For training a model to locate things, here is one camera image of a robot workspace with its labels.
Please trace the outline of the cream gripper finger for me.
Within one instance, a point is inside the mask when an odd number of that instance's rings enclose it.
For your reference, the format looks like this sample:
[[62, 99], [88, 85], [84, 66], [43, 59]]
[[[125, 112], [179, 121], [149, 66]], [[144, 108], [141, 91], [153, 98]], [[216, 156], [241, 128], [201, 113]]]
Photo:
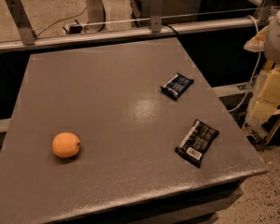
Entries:
[[267, 34], [268, 27], [265, 26], [260, 31], [256, 33], [250, 40], [248, 40], [245, 45], [244, 49], [251, 52], [260, 52], [264, 51], [264, 41], [265, 36]]

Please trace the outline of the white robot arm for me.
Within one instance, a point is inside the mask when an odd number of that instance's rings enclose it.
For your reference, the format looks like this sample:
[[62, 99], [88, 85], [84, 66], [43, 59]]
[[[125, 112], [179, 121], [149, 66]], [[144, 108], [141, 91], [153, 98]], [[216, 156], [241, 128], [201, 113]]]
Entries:
[[280, 63], [280, 10], [267, 26], [245, 43], [244, 49], [251, 52], [263, 51], [267, 60]]

